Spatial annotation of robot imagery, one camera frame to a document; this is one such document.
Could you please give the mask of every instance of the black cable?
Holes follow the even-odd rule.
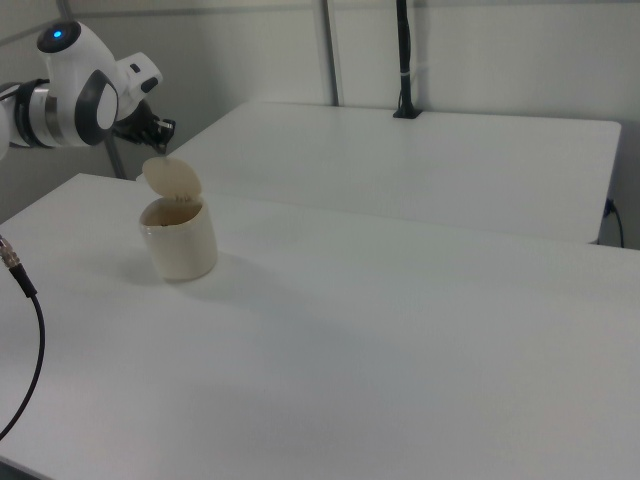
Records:
[[[408,31],[408,40],[409,40],[409,58],[411,58],[411,30]],[[398,95],[398,110],[402,107],[402,89],[400,89],[400,94]]]
[[[36,361],[36,369],[33,372],[33,378],[31,379],[31,384],[29,385],[29,389],[27,390],[27,394],[24,396],[20,407],[16,411],[13,418],[9,421],[6,427],[0,432],[0,442],[2,439],[11,431],[13,426],[16,424],[24,409],[27,408],[29,404],[29,400],[31,400],[31,396],[33,395],[34,390],[36,389],[36,385],[38,383],[38,378],[40,378],[40,371],[42,370],[42,362],[44,360],[44,317],[42,315],[42,308],[40,308],[40,302],[36,297],[38,293],[31,283],[27,272],[25,271],[18,255],[13,251],[11,244],[0,235],[0,257],[2,257],[2,261],[13,275],[13,278],[16,279],[20,288],[24,292],[27,298],[30,298],[33,302],[33,308],[36,310],[36,315],[38,317],[38,330],[40,331],[40,345],[38,346],[38,360]]]
[[[615,204],[611,206],[611,211],[616,215],[616,219],[618,220],[618,229],[620,230],[620,248],[624,248],[624,232],[622,230],[622,220],[620,219],[620,213],[618,212]]]
[[[20,419],[22,412],[24,412],[25,408],[27,408],[27,404],[29,400],[31,400],[31,396],[33,395],[33,391],[36,389],[36,384],[38,383],[38,378],[40,377],[40,370],[42,370],[42,361],[44,360],[44,318],[42,316],[42,309],[40,308],[40,302],[38,299],[33,296],[31,297],[31,301],[33,302],[33,306],[36,309],[36,315],[38,316],[38,329],[40,330],[40,346],[38,347],[38,360],[36,362],[36,369],[33,372],[33,378],[31,379],[31,385],[29,385],[29,389],[27,390],[27,394],[24,396],[20,407],[16,411],[15,415],[11,419],[11,421],[4,427],[4,430],[0,432],[0,442],[2,439],[9,433],[9,431],[13,428],[16,422]]]
[[[1,96],[1,97],[0,97],[0,102],[1,102],[2,100],[6,100],[7,98],[11,98],[11,97],[15,96],[15,94],[16,94],[16,90],[14,90],[14,91],[13,91],[13,92],[11,92],[11,93],[7,93],[6,95]]]

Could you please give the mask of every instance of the black pole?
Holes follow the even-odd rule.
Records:
[[[422,110],[417,110],[411,103],[411,33],[407,17],[407,0],[396,0],[398,10],[398,47],[400,49],[400,108],[393,114],[395,118],[414,119]]]

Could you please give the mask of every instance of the table surface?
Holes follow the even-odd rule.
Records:
[[[78,176],[2,225],[47,351],[0,456],[72,479],[635,478],[640,253],[213,194],[165,283],[136,182]],[[0,275],[0,424],[37,352]]]
[[[173,156],[212,193],[589,243],[619,135],[613,122],[249,103]]]

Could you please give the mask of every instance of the cable connector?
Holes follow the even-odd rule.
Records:
[[[7,239],[3,238],[2,235],[0,235],[0,257],[2,257],[2,261],[8,269],[12,269],[13,267],[20,265],[18,255],[13,251],[11,244]]]
[[[11,275],[13,275],[13,278],[18,282],[18,285],[20,285],[26,297],[35,297],[38,291],[33,286],[33,283],[31,283],[27,272],[20,262],[20,258],[18,258],[16,252],[13,251],[13,247],[2,235],[0,235],[0,257],[2,257],[2,261],[11,272]]]

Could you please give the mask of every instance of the pole base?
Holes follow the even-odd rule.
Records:
[[[393,114],[393,118],[407,118],[409,120],[413,120],[418,115],[422,113],[422,110],[418,110],[417,108],[413,108],[413,105],[402,105],[396,113]]]

